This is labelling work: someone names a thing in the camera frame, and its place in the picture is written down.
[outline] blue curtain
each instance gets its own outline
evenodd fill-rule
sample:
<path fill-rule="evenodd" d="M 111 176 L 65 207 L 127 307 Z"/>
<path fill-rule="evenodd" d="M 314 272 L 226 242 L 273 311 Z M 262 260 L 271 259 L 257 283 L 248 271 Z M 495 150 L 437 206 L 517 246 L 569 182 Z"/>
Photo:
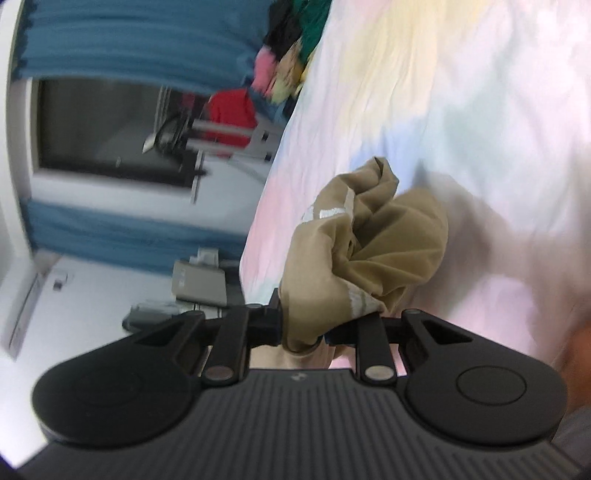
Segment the blue curtain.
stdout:
<path fill-rule="evenodd" d="M 271 1 L 25 0 L 13 74 L 237 88 L 252 77 Z"/>
<path fill-rule="evenodd" d="M 29 200 L 21 204 L 33 248 L 122 267 L 169 274 L 199 247 L 219 248 L 220 260 L 240 260 L 245 235 L 145 220 Z"/>

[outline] metal pin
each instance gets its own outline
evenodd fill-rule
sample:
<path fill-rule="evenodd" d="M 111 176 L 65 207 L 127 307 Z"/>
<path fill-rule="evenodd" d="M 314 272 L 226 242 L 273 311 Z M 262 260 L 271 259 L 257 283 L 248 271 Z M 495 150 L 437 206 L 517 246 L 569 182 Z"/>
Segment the metal pin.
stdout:
<path fill-rule="evenodd" d="M 223 382 L 234 376 L 234 370 L 225 365 L 215 365 L 205 370 L 205 376 L 213 382 Z"/>
<path fill-rule="evenodd" d="M 385 382 L 396 375 L 396 372 L 385 365 L 373 365 L 366 369 L 365 376 L 375 382 Z"/>

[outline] bed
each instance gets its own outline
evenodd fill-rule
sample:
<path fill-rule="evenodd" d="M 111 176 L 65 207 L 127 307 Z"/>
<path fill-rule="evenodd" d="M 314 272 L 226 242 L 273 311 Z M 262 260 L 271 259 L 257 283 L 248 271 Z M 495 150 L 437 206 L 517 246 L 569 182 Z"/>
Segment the bed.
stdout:
<path fill-rule="evenodd" d="M 320 189 L 374 155 L 447 207 L 408 302 L 546 362 L 591 316 L 591 5 L 333 0 L 241 261 L 266 303 Z"/>

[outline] ribbed black surface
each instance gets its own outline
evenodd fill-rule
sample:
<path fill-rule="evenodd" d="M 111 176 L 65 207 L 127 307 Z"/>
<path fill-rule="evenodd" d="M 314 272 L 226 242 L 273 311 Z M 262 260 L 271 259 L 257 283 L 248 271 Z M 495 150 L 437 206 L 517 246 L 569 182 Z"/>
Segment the ribbed black surface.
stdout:
<path fill-rule="evenodd" d="M 20 469 L 43 480 L 570 479 L 552 445 L 505 452 L 448 444 L 416 425 L 392 391 L 349 371 L 252 371 L 209 390 L 175 429 L 114 451 L 52 444 Z"/>

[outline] khaki cloth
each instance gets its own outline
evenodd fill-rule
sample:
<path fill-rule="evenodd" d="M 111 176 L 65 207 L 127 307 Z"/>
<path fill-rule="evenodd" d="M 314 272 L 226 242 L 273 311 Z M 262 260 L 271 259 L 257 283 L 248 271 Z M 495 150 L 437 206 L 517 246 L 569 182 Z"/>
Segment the khaki cloth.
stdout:
<path fill-rule="evenodd" d="M 321 335 L 392 312 L 407 288 L 433 276 L 447 244 L 445 211 L 426 190 L 395 198 L 397 186 L 388 162 L 373 158 L 322 189 L 285 262 L 283 346 L 254 349 L 251 368 L 328 367 L 336 352 Z"/>

